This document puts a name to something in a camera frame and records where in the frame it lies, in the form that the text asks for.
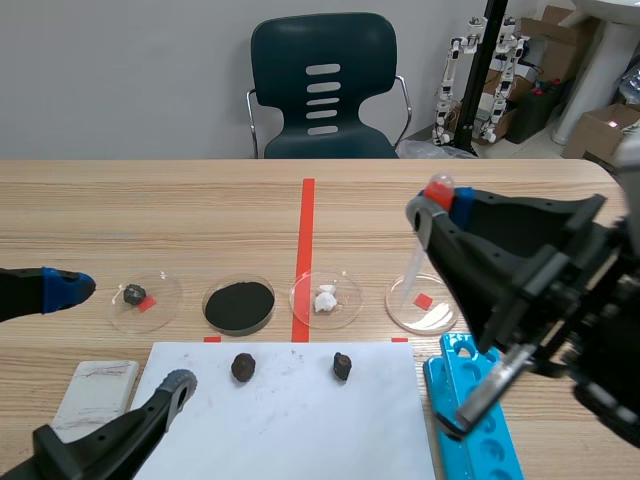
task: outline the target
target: robotic arm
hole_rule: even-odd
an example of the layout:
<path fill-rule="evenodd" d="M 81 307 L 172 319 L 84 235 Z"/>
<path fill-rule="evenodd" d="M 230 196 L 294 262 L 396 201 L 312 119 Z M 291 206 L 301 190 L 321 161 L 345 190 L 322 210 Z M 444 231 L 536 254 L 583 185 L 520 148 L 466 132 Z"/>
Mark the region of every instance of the robotic arm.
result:
<path fill-rule="evenodd" d="M 467 36 L 456 37 L 451 40 L 451 48 L 447 55 L 447 64 L 444 68 L 442 83 L 438 89 L 438 104 L 436 106 L 436 124 L 433 128 L 433 141 L 436 145 L 446 145 L 451 138 L 445 133 L 446 122 L 451 113 L 453 103 L 453 81 L 456 74 L 456 65 L 460 53 L 473 55 L 478 51 L 478 45 L 482 43 L 486 18 L 473 17 L 468 24 Z"/>
<path fill-rule="evenodd" d="M 456 37 L 451 40 L 451 48 L 447 55 L 447 64 L 444 69 L 442 83 L 438 89 L 436 122 L 432 131 L 435 145 L 446 145 L 451 141 L 451 137 L 446 133 L 446 124 L 451 114 L 453 82 L 458 58 L 461 53 L 475 54 L 477 52 L 478 46 L 482 43 L 484 37 L 486 24 L 486 18 L 473 17 L 468 24 L 467 36 Z M 494 93 L 491 115 L 489 120 L 482 126 L 481 131 L 482 138 L 491 143 L 496 141 L 496 136 L 493 132 L 507 108 L 507 98 L 513 88 L 515 66 L 524 51 L 524 39 L 514 35 L 515 26 L 515 18 L 504 17 L 496 43 L 495 53 L 505 55 L 506 61 L 503 63 L 500 82 Z"/>
<path fill-rule="evenodd" d="M 621 171 L 637 192 L 638 162 Z M 570 375 L 576 399 L 640 447 L 640 255 L 637 204 L 610 228 L 594 222 L 604 197 L 575 202 L 457 189 L 450 212 L 424 196 L 407 218 L 456 302 L 478 351 L 505 357 L 458 409 L 436 412 L 461 440 L 526 371 Z"/>
<path fill-rule="evenodd" d="M 0 322 L 53 313 L 86 301 L 96 284 L 84 273 L 53 268 L 0 269 Z M 72 443 L 50 426 L 33 432 L 33 456 L 2 480 L 127 480 L 156 448 L 196 388 L 188 370 L 171 372 L 142 407 Z"/>

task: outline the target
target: wooden table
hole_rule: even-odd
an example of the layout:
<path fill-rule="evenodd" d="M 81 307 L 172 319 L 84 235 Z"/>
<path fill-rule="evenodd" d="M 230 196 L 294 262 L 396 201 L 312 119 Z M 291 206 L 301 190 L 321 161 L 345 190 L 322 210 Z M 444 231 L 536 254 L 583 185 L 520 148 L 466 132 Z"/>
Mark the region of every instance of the wooden table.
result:
<path fill-rule="evenodd" d="M 441 171 L 460 185 L 503 195 L 579 199 L 598 192 L 609 198 L 599 217 L 604 224 L 624 212 L 609 175 L 573 160 L 0 162 L 0 266 L 82 271 L 98 285 L 84 305 L 0 326 L 0 472 L 31 454 L 31 431 L 52 420 L 80 361 L 132 359 L 144 366 L 153 342 L 212 335 L 202 298 L 223 275 L 269 279 L 275 316 L 248 340 L 289 341 L 304 177 L 317 180 L 314 267 L 350 272 L 365 296 L 354 323 L 312 330 L 311 339 L 409 337 L 435 451 L 421 365 L 439 351 L 438 341 L 396 326 L 384 295 L 414 247 L 405 204 Z M 119 283 L 145 269 L 179 277 L 184 304 L 165 327 L 127 336 L 107 320 L 108 301 Z M 455 330 L 465 330 L 463 322 Z M 503 401 L 526 477 L 636 478 L 637 450 L 580 407 L 570 386 L 528 375 Z"/>

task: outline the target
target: white sink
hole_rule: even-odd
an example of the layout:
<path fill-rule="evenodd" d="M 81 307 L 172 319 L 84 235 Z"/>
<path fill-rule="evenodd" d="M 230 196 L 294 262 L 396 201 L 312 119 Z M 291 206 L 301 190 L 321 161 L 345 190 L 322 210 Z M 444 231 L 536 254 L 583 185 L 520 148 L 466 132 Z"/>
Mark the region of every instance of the white sink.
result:
<path fill-rule="evenodd" d="M 587 15 L 607 22 L 640 26 L 640 2 L 637 0 L 572 0 Z"/>
<path fill-rule="evenodd" d="M 582 14 L 604 20 L 602 40 L 587 70 L 564 109 L 560 122 L 551 133 L 554 142 L 566 145 L 584 112 L 605 107 L 611 102 L 619 80 L 627 69 L 640 42 L 640 1 L 572 0 L 579 19 Z"/>

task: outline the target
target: gray floor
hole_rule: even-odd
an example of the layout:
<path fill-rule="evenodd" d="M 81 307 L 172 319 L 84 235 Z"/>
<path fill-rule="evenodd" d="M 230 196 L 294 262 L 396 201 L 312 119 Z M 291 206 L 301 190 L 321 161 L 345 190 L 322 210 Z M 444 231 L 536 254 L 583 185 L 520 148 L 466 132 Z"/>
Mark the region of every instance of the gray floor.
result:
<path fill-rule="evenodd" d="M 554 126 L 555 122 L 550 123 L 544 130 L 519 145 L 502 139 L 493 145 L 474 144 L 474 148 L 484 158 L 562 158 L 564 146 L 551 140 Z"/>

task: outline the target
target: chair backrest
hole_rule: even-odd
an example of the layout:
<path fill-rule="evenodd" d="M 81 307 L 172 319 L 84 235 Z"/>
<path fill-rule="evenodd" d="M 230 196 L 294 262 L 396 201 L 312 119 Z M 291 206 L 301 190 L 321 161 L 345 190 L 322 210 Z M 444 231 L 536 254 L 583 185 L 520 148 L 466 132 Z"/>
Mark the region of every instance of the chair backrest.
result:
<path fill-rule="evenodd" d="M 373 13 L 279 18 L 253 32 L 251 61 L 258 103 L 282 110 L 285 130 L 359 122 L 360 104 L 393 87 L 396 35 Z"/>

